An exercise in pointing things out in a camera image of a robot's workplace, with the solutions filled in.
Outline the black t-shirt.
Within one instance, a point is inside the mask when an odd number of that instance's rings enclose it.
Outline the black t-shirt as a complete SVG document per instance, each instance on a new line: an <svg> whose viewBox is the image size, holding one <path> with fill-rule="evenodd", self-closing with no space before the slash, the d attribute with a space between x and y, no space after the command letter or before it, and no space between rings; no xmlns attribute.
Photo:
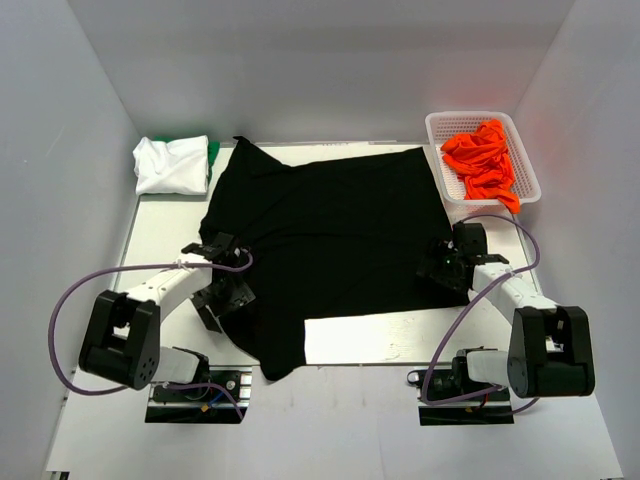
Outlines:
<svg viewBox="0 0 640 480"><path fill-rule="evenodd" d="M424 151L288 166L238 137L199 235L237 238L253 255L255 301L222 324L278 381L304 366L309 319L463 306L418 275L451 226Z"/></svg>

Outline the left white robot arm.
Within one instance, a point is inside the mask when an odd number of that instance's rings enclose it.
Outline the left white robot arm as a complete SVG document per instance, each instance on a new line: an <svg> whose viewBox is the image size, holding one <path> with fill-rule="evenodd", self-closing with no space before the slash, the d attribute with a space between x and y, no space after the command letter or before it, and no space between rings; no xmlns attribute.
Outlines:
<svg viewBox="0 0 640 480"><path fill-rule="evenodd" d="M91 312L79 366L90 374L141 390L151 383L174 383L188 398L211 387L205 357L161 345L161 325L189 301L209 331L221 333L224 320L250 306L255 295L243 274L254 263L238 239L219 233L211 244L191 243L177 259L148 268L156 274L125 292L106 290Z"/></svg>

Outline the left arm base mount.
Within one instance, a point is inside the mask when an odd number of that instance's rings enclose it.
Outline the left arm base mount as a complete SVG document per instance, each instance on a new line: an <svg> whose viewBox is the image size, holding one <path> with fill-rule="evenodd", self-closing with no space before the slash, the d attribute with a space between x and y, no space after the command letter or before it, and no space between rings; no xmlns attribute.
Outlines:
<svg viewBox="0 0 640 480"><path fill-rule="evenodd" d="M210 367L188 389L163 384L151 387L145 422L148 424L239 425L247 413L252 368Z"/></svg>

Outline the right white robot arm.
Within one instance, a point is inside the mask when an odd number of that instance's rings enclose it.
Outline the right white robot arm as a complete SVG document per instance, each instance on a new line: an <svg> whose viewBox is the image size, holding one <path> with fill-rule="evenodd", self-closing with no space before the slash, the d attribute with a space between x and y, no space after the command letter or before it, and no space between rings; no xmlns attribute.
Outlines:
<svg viewBox="0 0 640 480"><path fill-rule="evenodd" d="M488 250L484 226L472 215L455 223L450 241L435 243L419 275L458 293L471 294L436 347L445 346L472 309L489 302L511 326L507 350L475 347L454 357L451 402L485 398L509 389L522 399L583 397L596 384L588 315L577 306L561 306L529 285L523 273L534 263L513 268Z"/></svg>

